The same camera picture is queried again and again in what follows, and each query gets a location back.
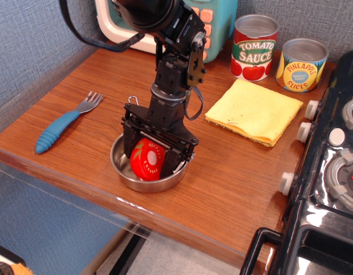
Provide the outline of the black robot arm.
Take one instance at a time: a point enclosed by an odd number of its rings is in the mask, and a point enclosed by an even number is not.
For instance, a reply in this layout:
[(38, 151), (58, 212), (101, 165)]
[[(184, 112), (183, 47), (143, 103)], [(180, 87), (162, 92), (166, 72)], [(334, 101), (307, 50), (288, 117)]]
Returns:
[(200, 94), (206, 31), (183, 1), (114, 1), (118, 15), (139, 35), (156, 42), (156, 78), (149, 107), (125, 104), (124, 153), (143, 180), (172, 175), (190, 161), (198, 139), (184, 126), (192, 93)]

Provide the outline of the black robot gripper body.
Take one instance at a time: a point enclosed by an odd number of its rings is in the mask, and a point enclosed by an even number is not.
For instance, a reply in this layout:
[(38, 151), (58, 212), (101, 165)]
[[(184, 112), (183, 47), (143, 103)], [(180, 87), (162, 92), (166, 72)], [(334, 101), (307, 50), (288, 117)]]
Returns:
[(175, 95), (167, 94), (158, 86), (151, 86), (149, 107), (132, 104), (131, 99), (124, 105), (125, 116), (122, 118), (123, 128), (126, 125), (142, 128), (141, 134), (147, 135), (164, 145), (167, 149), (185, 146), (194, 157), (194, 149), (198, 139), (186, 129), (184, 118), (196, 119), (199, 114), (189, 117), (187, 107), (192, 91), (199, 93), (198, 88), (187, 89)]

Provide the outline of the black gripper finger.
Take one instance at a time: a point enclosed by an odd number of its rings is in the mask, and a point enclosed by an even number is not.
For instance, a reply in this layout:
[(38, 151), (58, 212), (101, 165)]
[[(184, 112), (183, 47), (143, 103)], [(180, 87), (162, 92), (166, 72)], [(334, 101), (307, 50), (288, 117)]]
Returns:
[(136, 144), (143, 137), (142, 128), (126, 125), (124, 127), (124, 153), (130, 158)]
[(167, 149), (165, 154), (164, 163), (160, 172), (160, 178), (166, 178), (173, 174), (173, 171), (182, 162), (190, 162), (191, 155), (188, 152), (188, 148), (185, 146), (175, 146)]

